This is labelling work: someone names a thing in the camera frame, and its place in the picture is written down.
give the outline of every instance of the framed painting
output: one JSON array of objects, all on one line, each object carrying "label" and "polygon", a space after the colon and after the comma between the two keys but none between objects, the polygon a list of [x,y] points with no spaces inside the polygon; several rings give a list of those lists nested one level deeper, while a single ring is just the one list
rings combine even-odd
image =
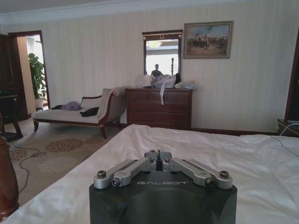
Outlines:
[{"label": "framed painting", "polygon": [[185,23],[184,58],[229,58],[233,21]]}]

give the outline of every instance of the mirror frame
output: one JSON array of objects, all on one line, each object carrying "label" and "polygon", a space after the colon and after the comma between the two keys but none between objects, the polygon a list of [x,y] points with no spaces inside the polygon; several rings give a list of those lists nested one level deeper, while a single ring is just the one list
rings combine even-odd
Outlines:
[{"label": "mirror frame", "polygon": [[166,31],[153,31],[142,32],[143,35],[143,73],[146,75],[146,41],[158,40],[173,40],[178,39],[178,73],[181,74],[181,53],[182,53],[182,35],[183,30],[166,30]]}]

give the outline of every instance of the white bed sheet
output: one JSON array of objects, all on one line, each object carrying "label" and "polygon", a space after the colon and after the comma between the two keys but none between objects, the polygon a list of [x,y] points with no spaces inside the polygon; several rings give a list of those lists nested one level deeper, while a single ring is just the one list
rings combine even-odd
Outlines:
[{"label": "white bed sheet", "polygon": [[[299,154],[299,139],[278,137]],[[131,125],[20,207],[3,224],[88,224],[88,188],[100,169],[149,150],[227,170],[238,188],[238,224],[299,224],[299,158],[267,135],[240,137]]]}]

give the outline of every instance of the plant pot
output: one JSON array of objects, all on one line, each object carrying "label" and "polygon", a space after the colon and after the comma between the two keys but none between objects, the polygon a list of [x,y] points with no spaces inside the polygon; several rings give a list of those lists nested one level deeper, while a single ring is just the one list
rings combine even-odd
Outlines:
[{"label": "plant pot", "polygon": [[43,107],[43,99],[34,99],[34,102],[36,104],[36,109]]}]

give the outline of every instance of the chaise lounge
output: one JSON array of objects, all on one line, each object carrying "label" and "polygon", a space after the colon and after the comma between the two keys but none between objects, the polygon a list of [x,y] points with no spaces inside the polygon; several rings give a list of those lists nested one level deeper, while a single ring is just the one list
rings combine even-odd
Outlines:
[{"label": "chaise lounge", "polygon": [[[82,97],[80,111],[67,110],[45,110],[38,111],[31,115],[34,122],[34,131],[38,129],[39,122],[61,123],[78,126],[94,126],[100,128],[100,133],[104,139],[105,125],[115,121],[120,128],[120,117],[125,111],[125,86],[114,89],[104,89],[103,94],[98,97]],[[90,108],[99,107],[95,116],[82,117],[79,112],[84,112]]]}]

